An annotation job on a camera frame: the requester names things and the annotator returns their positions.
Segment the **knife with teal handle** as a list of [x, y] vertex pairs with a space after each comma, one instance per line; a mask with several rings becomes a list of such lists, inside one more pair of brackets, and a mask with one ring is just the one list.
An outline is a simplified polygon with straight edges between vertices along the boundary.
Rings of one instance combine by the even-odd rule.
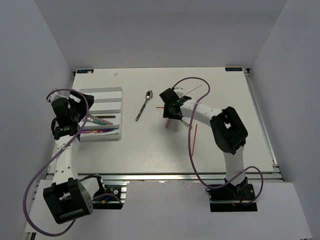
[[95, 119], [95, 118], [90, 118], [89, 120], [87, 120], [87, 122], [96, 124], [96, 125], [113, 125], [112, 122], [104, 120], [104, 119]]

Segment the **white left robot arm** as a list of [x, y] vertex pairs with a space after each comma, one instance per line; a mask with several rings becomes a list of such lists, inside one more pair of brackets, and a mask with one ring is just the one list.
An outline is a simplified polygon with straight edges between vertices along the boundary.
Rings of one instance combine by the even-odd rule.
[[79, 123], [86, 120], [94, 97], [77, 91], [66, 97], [55, 90], [47, 99], [55, 113], [51, 131], [57, 153], [53, 180], [43, 190], [43, 197], [55, 222], [63, 224], [92, 214], [93, 200], [103, 198], [106, 187], [98, 174], [82, 179], [78, 176], [77, 156], [83, 129]]

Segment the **silver fork black handle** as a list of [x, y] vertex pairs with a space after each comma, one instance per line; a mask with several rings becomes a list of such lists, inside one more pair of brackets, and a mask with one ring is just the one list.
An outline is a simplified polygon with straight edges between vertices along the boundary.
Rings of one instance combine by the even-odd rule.
[[100, 118], [100, 119], [115, 119], [116, 116], [115, 115], [99, 115], [99, 116], [96, 116], [97, 118]]

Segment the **gold spoon pink handle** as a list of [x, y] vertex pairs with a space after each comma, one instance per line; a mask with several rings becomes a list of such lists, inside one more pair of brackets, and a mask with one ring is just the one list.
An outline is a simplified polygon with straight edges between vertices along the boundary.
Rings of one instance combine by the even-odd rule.
[[168, 128], [170, 126], [170, 123], [171, 123], [171, 119], [167, 119], [165, 123], [165, 128]]

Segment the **fork with pink handle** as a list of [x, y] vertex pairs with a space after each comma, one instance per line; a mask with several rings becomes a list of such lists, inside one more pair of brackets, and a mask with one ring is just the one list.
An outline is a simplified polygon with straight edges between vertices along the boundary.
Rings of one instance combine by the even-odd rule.
[[87, 121], [97, 125], [113, 125], [112, 122], [107, 121], [103, 118], [99, 118], [97, 116], [93, 116], [93, 115], [88, 115]]

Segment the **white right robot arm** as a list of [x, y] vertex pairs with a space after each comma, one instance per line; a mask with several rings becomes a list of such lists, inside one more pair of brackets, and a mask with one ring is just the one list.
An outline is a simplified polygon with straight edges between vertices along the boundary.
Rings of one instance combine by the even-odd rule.
[[226, 172], [223, 187], [226, 188], [226, 195], [233, 200], [242, 196], [248, 184], [243, 160], [248, 131], [237, 111], [231, 106], [225, 109], [207, 106], [172, 88], [159, 96], [164, 103], [164, 118], [189, 118], [211, 127], [214, 141], [224, 156]]

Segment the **silver spoon patterned handle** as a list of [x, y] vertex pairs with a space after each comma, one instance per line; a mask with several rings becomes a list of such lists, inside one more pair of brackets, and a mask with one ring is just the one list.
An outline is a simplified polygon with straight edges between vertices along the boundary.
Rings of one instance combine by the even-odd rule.
[[152, 98], [153, 98], [153, 91], [152, 91], [152, 90], [148, 90], [148, 91], [146, 92], [146, 94], [145, 94], [144, 103], [143, 103], [142, 107], [140, 108], [140, 110], [139, 110], [139, 112], [138, 112], [138, 114], [137, 114], [137, 116], [136, 116], [136, 118], [135, 118], [135, 121], [136, 121], [136, 122], [140, 119], [140, 117], [141, 117], [141, 115], [142, 115], [142, 113], [143, 113], [146, 105], [148, 104], [148, 102], [149, 102], [150, 100], [152, 100]]

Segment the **silver spoon iridescent handle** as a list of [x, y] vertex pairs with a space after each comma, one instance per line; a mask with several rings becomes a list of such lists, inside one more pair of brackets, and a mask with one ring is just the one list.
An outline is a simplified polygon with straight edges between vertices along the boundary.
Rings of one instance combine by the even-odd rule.
[[183, 123], [184, 126], [187, 127], [188, 130], [189, 130], [189, 129], [192, 129], [192, 125], [191, 125], [189, 122], [186, 122], [186, 121], [184, 121], [184, 120], [181, 120], [181, 122]]

